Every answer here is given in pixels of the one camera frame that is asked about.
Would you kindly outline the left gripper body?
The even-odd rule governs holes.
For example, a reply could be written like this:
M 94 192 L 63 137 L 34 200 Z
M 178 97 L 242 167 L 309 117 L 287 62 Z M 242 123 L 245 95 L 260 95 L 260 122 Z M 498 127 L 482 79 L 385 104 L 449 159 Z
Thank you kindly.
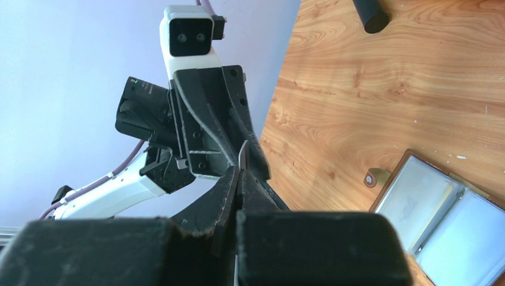
M 219 178 L 227 170 L 190 169 L 175 96 L 173 79 L 164 88 L 130 77 L 120 98 L 115 123 L 120 133 L 148 143 L 145 165 L 139 173 L 168 194 L 196 178 Z

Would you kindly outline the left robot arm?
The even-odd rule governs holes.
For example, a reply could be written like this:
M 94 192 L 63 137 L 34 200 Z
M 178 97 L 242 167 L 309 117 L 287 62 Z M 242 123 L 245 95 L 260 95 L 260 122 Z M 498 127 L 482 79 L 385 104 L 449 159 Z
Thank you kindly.
M 247 168 L 261 181 L 271 177 L 239 65 L 179 70 L 168 88 L 130 77 L 115 127 L 139 144 L 97 181 L 78 189 L 61 187 L 52 201 L 55 219 L 114 217 L 196 178 L 218 179 L 239 164 L 244 145 Z

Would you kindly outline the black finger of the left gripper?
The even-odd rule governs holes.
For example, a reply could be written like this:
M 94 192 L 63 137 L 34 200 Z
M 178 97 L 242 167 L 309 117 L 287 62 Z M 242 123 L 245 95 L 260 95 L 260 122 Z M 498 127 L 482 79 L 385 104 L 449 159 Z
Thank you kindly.
M 222 69 L 187 69 L 174 73 L 184 149 L 191 170 L 226 170 L 238 164 L 229 136 L 233 107 Z

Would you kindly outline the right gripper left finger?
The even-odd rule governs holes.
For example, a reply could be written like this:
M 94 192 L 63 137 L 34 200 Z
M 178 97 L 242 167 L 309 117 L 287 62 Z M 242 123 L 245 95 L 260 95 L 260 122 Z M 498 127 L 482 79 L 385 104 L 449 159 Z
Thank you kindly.
M 1 251 L 1 284 L 233 285 L 239 174 L 170 219 L 34 220 Z

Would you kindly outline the silver VIP card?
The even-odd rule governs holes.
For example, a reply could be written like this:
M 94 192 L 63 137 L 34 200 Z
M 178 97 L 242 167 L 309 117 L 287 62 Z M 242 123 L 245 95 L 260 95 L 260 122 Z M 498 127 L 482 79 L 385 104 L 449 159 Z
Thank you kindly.
M 248 169 L 249 140 L 245 140 L 239 150 L 239 168 L 241 170 Z

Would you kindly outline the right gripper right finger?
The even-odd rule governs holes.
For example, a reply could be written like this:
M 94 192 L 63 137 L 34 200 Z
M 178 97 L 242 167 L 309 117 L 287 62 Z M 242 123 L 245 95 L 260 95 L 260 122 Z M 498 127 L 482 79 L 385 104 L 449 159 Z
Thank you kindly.
M 382 215 L 282 211 L 247 170 L 237 189 L 240 285 L 412 285 L 396 231 Z

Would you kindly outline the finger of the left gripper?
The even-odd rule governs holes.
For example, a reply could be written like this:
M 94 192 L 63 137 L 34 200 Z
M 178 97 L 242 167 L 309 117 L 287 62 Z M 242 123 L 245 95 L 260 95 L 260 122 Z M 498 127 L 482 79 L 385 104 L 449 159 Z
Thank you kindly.
M 271 178 L 270 167 L 254 132 L 242 67 L 239 65 L 223 66 L 222 73 L 231 101 L 232 121 L 229 130 L 231 131 L 232 144 L 241 147 L 245 140 L 248 141 L 248 167 L 257 178 L 268 181 Z

